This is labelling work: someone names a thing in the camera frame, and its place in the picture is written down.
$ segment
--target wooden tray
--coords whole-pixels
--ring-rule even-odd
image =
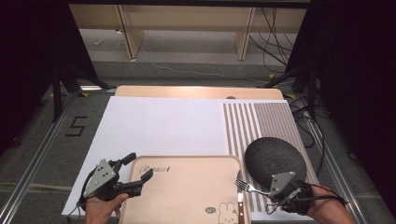
[[[154,176],[141,196],[125,202],[121,224],[238,223],[235,179],[241,162],[235,156],[139,157],[130,181],[148,168],[154,168]],[[244,210],[249,224],[246,202]]]

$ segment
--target human hand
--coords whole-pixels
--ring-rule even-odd
[[[105,202],[96,197],[87,200],[85,208],[86,224],[106,224],[113,212],[120,217],[121,204],[129,198],[127,193],[118,195],[115,199]]]
[[[327,188],[312,185],[314,197],[334,196]],[[314,200],[307,216],[322,224],[352,224],[355,221],[347,209],[335,199]]]

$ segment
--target gray floor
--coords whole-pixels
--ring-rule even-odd
[[[262,51],[252,42],[247,48],[246,59],[238,61],[233,34],[230,33],[146,32],[138,57],[132,62],[127,57],[122,35],[116,31],[81,30],[81,34],[98,76],[109,84],[254,88],[268,82],[269,74],[276,74],[262,66]],[[258,34],[254,34],[253,38],[261,45],[264,44]],[[278,38],[283,47],[291,49],[285,36],[279,35]],[[288,38],[292,42],[295,35],[288,35]],[[277,48],[268,49],[280,57]],[[269,55],[265,55],[265,64],[272,70],[284,69],[281,63]],[[291,81],[286,80],[279,88],[284,93],[290,93]],[[61,216],[65,200],[111,95],[111,92],[90,93],[87,97],[78,97],[73,101],[61,125],[64,128],[56,133],[46,158],[11,223],[66,223]],[[37,107],[21,134],[21,146],[10,147],[0,156],[0,206],[5,205],[50,128],[53,107],[50,90],[43,100],[44,104]],[[326,109],[321,107],[316,112],[327,146],[367,223],[396,223],[364,169],[347,156],[346,144],[328,118]],[[84,134],[81,137],[66,137],[67,133],[72,132],[69,126],[75,116],[87,117],[84,120]],[[310,145],[310,136],[301,129],[300,133],[304,144]],[[318,167],[320,148],[314,146],[306,150],[314,168]],[[338,190],[328,165],[322,168],[318,179],[321,184]]]

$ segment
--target black circular object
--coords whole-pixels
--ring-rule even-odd
[[[274,137],[254,140],[245,152],[245,165],[250,176],[266,189],[272,175],[294,171],[294,180],[305,181],[306,164],[301,153],[290,143]]]

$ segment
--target aluminum rail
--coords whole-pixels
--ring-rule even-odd
[[[74,102],[77,98],[76,93],[69,93],[66,96],[64,101],[64,111],[60,115],[60,117],[51,124],[49,127],[49,131],[47,132],[44,140],[41,142],[40,147],[38,148],[37,152],[33,156],[29,166],[27,167],[26,171],[24,172],[20,182],[17,184],[11,196],[8,198],[7,202],[4,204],[0,214],[0,223],[8,224],[11,222],[12,218],[14,218],[15,214],[18,211],[18,208],[21,205],[21,202],[26,195],[27,190],[29,189],[30,184],[35,178],[43,160],[45,159],[50,146],[59,131],[60,127],[64,122],[65,114],[67,113],[70,105]]]
[[[306,101],[304,98],[301,98],[300,104],[301,106],[306,106]],[[318,125],[314,124],[311,121],[307,121],[307,126],[311,133],[314,135],[315,142],[318,144],[318,149],[320,154],[322,154],[321,149],[323,148],[321,139],[323,138],[322,132],[319,130]],[[338,166],[334,156],[332,155],[331,149],[328,147],[327,144],[325,144],[325,162],[327,165],[327,168],[329,169],[329,173],[332,176],[332,180],[334,181],[335,186],[338,189],[338,192],[340,195],[344,196],[347,201],[349,201],[349,204],[346,205],[346,209],[348,210],[349,214],[352,215],[355,219],[355,221],[358,224],[366,224],[367,220],[364,217],[362,211],[361,211],[361,206],[359,205],[357,199],[352,193],[352,190],[350,189],[349,185],[347,184],[347,181]]]

